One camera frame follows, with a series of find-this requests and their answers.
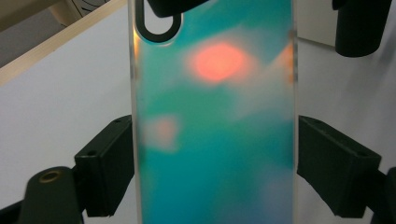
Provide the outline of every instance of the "white wall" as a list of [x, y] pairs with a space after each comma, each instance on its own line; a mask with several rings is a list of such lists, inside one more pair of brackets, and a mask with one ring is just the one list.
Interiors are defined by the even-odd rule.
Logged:
[[[396, 4], [392, 4], [380, 49], [363, 58], [342, 57], [330, 47], [299, 41], [299, 112], [321, 119], [376, 151], [384, 173], [396, 166]], [[299, 178], [298, 222], [370, 223], [334, 217]]]

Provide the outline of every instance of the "black mount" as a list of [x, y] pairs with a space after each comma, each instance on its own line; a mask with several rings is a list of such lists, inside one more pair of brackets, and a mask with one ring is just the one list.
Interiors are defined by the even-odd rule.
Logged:
[[76, 166], [34, 175], [23, 201], [0, 210], [0, 223], [79, 224], [113, 216], [134, 176], [131, 116], [110, 122], [76, 156]]
[[332, 0], [338, 10], [335, 51], [356, 58], [374, 53], [381, 44], [392, 0]]
[[373, 224], [396, 224], [396, 167], [378, 171], [381, 156], [328, 124], [299, 117], [298, 175], [339, 217], [363, 217]]

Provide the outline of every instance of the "white background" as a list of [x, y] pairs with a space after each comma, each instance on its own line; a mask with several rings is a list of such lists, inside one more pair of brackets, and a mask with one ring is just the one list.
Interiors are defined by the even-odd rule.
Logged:
[[[396, 6], [380, 49], [348, 59], [300, 40], [299, 113], [321, 119], [396, 166]], [[0, 88], [0, 207], [23, 198], [27, 180], [73, 156], [113, 119], [131, 113], [127, 9], [123, 7]], [[334, 217], [298, 178], [296, 223], [369, 223]], [[135, 223], [134, 183], [112, 218]]]

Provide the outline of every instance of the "iridescent phone case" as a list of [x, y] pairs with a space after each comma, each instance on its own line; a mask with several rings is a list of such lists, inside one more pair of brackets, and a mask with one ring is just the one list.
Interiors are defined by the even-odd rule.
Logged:
[[291, 223], [291, 0], [210, 0], [174, 17], [166, 38], [134, 3], [140, 223]]

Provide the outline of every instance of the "black holder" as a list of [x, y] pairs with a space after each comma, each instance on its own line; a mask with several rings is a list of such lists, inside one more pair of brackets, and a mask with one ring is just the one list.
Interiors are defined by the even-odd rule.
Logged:
[[333, 0], [338, 10], [335, 51], [346, 57], [374, 53], [381, 44], [391, 0]]
[[298, 175], [339, 217], [363, 217], [396, 224], [396, 167], [379, 172], [381, 156], [328, 124], [299, 117]]
[[110, 122], [76, 156], [76, 166], [34, 175], [23, 201], [0, 210], [0, 223], [80, 224], [113, 216], [134, 176], [131, 116]]
[[208, 0], [148, 0], [154, 14], [160, 18], [176, 16]]

